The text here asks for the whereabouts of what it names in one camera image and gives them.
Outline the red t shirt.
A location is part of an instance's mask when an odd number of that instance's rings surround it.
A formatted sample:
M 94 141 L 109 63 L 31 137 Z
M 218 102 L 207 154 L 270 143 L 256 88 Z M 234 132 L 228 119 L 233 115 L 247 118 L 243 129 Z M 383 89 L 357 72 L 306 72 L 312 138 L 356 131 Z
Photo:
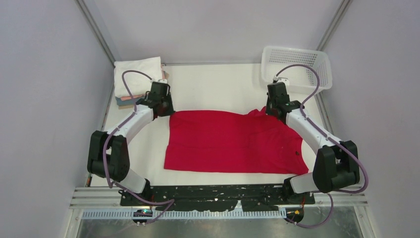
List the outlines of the red t shirt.
M 164 168 L 205 173 L 303 175 L 303 140 L 264 110 L 179 111 L 169 119 Z

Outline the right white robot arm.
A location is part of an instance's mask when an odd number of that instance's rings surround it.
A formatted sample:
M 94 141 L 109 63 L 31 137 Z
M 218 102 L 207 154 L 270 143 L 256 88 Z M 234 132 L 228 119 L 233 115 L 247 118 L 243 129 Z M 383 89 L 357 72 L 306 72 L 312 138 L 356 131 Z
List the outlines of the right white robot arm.
M 357 146 L 342 141 L 315 123 L 299 101 L 291 101 L 283 82 L 267 86 L 266 113 L 295 131 L 314 151 L 312 172 L 284 180 L 282 195 L 289 199 L 310 192 L 329 193 L 360 182 Z

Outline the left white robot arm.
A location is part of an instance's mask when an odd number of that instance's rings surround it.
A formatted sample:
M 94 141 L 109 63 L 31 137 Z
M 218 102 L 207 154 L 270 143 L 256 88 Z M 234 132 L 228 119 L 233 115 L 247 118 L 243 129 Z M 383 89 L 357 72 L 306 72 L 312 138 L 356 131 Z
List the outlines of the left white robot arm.
M 117 186 L 139 201 L 152 205 L 171 205 L 173 200 L 152 202 L 150 181 L 130 168 L 128 145 L 149 123 L 174 114 L 170 86 L 153 82 L 145 97 L 134 102 L 133 111 L 107 131 L 96 130 L 90 139 L 88 172 L 105 178 L 109 188 Z

